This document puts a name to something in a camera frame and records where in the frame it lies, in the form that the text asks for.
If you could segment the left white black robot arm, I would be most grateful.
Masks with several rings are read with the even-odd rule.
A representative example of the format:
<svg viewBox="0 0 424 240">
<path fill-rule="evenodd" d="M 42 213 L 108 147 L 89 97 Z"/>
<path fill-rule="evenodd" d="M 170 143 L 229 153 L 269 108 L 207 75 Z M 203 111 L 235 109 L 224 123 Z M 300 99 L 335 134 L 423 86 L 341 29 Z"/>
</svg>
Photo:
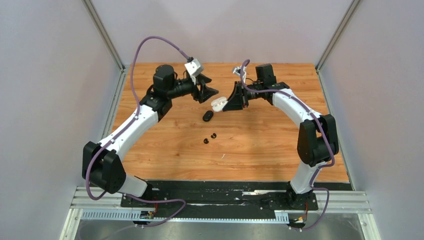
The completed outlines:
<svg viewBox="0 0 424 240">
<path fill-rule="evenodd" d="M 211 79 L 202 74 L 204 67 L 196 59 L 184 66 L 186 77 L 183 79 L 177 78 L 171 65 L 158 66 L 146 95 L 135 99 L 136 109 L 130 117 L 100 142 L 89 141 L 84 146 L 82 177 L 92 199 L 95 196 L 90 191 L 90 184 L 101 188 L 104 193 L 132 195 L 142 207 L 152 203 L 149 183 L 125 172 L 123 160 L 126 154 L 149 128 L 168 113 L 173 99 L 191 95 L 195 101 L 203 103 L 218 94 L 218 90 L 207 87 Z"/>
</svg>

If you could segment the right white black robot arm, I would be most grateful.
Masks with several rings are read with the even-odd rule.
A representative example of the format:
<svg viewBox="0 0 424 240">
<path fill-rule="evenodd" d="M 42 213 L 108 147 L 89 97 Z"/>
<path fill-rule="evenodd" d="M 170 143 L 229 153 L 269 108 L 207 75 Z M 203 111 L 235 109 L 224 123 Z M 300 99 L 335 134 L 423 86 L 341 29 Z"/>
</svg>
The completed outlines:
<svg viewBox="0 0 424 240">
<path fill-rule="evenodd" d="M 331 114 L 323 115 L 307 106 L 284 82 L 278 82 L 271 64 L 255 68 L 256 80 L 246 83 L 247 64 L 236 66 L 233 73 L 240 79 L 235 81 L 229 96 L 220 100 L 223 112 L 247 108 L 251 100 L 264 99 L 285 113 L 298 128 L 297 153 L 300 158 L 297 171 L 289 181 L 286 204 L 298 209 L 306 201 L 305 195 L 314 190 L 314 182 L 322 168 L 335 164 L 339 152 L 336 120 Z"/>
</svg>

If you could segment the black earbud charging case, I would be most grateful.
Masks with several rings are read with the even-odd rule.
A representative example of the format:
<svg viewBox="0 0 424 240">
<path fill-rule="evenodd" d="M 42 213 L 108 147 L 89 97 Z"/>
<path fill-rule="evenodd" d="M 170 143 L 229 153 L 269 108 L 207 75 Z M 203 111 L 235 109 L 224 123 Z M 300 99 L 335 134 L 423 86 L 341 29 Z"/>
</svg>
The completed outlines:
<svg viewBox="0 0 424 240">
<path fill-rule="evenodd" d="M 212 110 L 208 110 L 205 112 L 205 114 L 202 116 L 202 120 L 204 122 L 209 122 L 214 116 L 214 112 Z"/>
</svg>

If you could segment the white earbud charging case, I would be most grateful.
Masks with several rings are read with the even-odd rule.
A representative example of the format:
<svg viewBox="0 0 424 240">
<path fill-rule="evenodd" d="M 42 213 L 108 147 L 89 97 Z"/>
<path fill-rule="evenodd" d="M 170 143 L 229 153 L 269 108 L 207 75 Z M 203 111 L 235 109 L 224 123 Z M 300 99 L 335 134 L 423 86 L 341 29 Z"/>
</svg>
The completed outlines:
<svg viewBox="0 0 424 240">
<path fill-rule="evenodd" d="M 217 113 L 217 112 L 222 112 L 223 108 L 226 106 L 226 104 L 228 103 L 228 99 L 225 96 L 219 97 L 215 100 L 213 100 L 210 105 L 212 107 L 212 110 Z"/>
</svg>

